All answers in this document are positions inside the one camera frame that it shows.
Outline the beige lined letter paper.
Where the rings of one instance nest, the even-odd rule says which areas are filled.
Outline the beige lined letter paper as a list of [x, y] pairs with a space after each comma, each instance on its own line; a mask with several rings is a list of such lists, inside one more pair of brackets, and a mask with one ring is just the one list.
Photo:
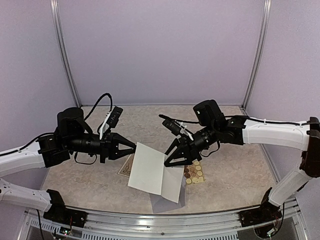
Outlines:
[[184, 176], [183, 166], [165, 166], [167, 156], [140, 142], [118, 171], [128, 177], [128, 186], [178, 203]]

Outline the grey envelope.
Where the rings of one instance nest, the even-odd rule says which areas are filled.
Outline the grey envelope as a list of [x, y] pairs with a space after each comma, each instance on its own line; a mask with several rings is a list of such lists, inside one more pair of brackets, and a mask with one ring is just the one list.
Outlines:
[[182, 179], [178, 203], [167, 200], [160, 195], [152, 193], [149, 194], [149, 197], [153, 214], [160, 214], [181, 209], [186, 204], [186, 181], [184, 178]]

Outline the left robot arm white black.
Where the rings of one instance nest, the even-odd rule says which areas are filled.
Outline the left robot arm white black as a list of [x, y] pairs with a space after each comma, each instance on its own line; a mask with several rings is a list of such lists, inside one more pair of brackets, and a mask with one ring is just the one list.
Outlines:
[[[73, 153], [99, 157], [101, 163], [133, 154], [136, 144], [111, 131], [116, 127], [122, 112], [122, 108], [115, 107], [107, 114], [103, 122], [107, 129], [100, 134], [95, 134], [86, 123], [81, 108], [70, 107], [59, 112], [54, 132], [43, 133], [24, 146], [1, 152], [1, 177], [30, 169], [54, 167], [70, 160]], [[35, 190], [1, 180], [0, 200], [44, 213], [50, 212], [61, 223], [70, 218], [69, 209], [55, 190]]]

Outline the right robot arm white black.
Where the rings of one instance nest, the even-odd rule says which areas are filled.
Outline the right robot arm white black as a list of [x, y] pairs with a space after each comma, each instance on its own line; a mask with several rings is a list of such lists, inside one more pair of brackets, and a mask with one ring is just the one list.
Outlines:
[[193, 107], [197, 124], [202, 129], [192, 133], [183, 127], [183, 122], [160, 115], [163, 126], [176, 136], [167, 151], [166, 167], [191, 165], [202, 160], [202, 151], [217, 144], [264, 144], [289, 147], [301, 151], [301, 163], [291, 170], [264, 196], [256, 218], [266, 222], [276, 208], [292, 194], [299, 191], [313, 178], [320, 176], [320, 121], [310, 117], [307, 121], [272, 121], [245, 115], [225, 116], [217, 102], [205, 100]]

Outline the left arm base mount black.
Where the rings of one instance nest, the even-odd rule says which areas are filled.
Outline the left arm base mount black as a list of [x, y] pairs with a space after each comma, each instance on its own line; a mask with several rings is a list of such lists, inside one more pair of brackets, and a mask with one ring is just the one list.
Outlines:
[[84, 228], [87, 213], [81, 210], [67, 208], [61, 194], [52, 189], [46, 191], [50, 196], [51, 207], [43, 213], [43, 218], [71, 227]]

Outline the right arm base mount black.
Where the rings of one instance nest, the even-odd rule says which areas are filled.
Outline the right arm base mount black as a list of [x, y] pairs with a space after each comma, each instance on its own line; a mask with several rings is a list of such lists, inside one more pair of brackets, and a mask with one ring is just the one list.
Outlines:
[[269, 202], [271, 190], [272, 188], [270, 187], [265, 192], [259, 207], [243, 210], [238, 213], [242, 227], [258, 225], [282, 218], [283, 214], [280, 207]]

